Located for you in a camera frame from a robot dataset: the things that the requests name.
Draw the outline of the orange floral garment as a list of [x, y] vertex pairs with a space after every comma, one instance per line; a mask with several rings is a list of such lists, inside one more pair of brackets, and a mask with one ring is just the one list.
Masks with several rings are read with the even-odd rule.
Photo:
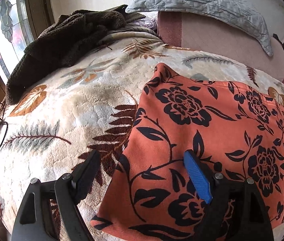
[[195, 81], [155, 67], [94, 229], [125, 240], [190, 240], [207, 204], [185, 151], [227, 179], [252, 179], [271, 225], [284, 223], [284, 107], [240, 82]]

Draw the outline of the cream leaf-pattern fleece blanket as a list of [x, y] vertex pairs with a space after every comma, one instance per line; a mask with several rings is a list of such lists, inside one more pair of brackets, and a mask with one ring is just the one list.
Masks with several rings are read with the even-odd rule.
[[[7, 125], [0, 130], [0, 219], [9, 232], [32, 178], [57, 180], [97, 150], [100, 168], [78, 210], [95, 240], [125, 240], [90, 222], [128, 145], [144, 87], [160, 63], [195, 81], [246, 84], [284, 107], [283, 83], [233, 59], [169, 46], [149, 33], [121, 32], [105, 40], [109, 48], [46, 76], [6, 107]], [[284, 239], [284, 223], [272, 230], [275, 240]]]

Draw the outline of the pink bed sheet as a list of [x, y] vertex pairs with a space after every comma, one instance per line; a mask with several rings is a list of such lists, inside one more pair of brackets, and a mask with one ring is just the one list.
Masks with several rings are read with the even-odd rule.
[[284, 83], [284, 50], [270, 38], [273, 56], [245, 32], [219, 20], [184, 12], [159, 12], [158, 34], [166, 44], [218, 54], [266, 72]]

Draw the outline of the dark brown fleece blanket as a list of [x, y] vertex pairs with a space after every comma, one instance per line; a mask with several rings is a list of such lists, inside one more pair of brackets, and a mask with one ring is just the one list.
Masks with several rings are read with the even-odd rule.
[[126, 13], [126, 7], [121, 5], [105, 11], [77, 10], [70, 15], [60, 15], [54, 25], [24, 50], [22, 59], [8, 78], [6, 103], [17, 104], [33, 84], [59, 68], [73, 66], [96, 48], [109, 31], [144, 18], [138, 12]]

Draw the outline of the stained glass window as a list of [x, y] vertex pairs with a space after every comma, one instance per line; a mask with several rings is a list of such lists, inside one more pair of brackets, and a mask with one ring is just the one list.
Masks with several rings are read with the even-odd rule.
[[4, 83], [33, 40], [26, 0], [0, 0], [0, 77]]

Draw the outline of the lilac patterned cloth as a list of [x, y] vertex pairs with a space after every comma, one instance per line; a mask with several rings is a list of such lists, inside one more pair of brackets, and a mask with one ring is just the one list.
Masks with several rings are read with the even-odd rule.
[[157, 21], [158, 21], [158, 12], [151, 11], [151, 12], [140, 12], [140, 14], [144, 15], [144, 18], [134, 21], [133, 23], [141, 26], [149, 28], [155, 32], [157, 32]]

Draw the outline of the grey quilted pillow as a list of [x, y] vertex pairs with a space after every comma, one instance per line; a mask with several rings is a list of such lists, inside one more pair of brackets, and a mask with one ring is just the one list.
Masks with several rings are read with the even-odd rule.
[[207, 16], [237, 28], [255, 38], [265, 53], [273, 56], [264, 17], [243, 0], [133, 0], [126, 8], [133, 12], [187, 12]]

